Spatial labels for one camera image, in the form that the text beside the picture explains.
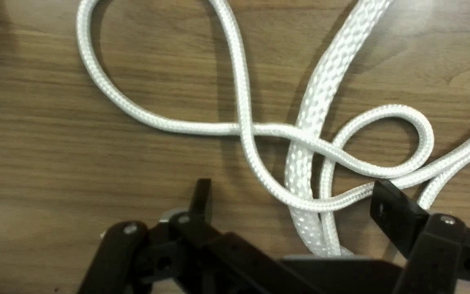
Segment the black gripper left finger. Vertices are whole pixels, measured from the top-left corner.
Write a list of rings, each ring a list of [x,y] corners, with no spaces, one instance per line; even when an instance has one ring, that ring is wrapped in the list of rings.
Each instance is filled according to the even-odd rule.
[[[174,208],[161,215],[160,226],[171,229],[205,229],[212,221],[210,179],[199,179],[187,208]]]

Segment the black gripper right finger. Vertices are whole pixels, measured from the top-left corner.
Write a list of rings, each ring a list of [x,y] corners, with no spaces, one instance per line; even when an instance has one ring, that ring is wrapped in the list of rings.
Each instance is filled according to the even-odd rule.
[[[370,218],[393,247],[408,257],[429,215],[391,182],[382,180],[373,184]]]

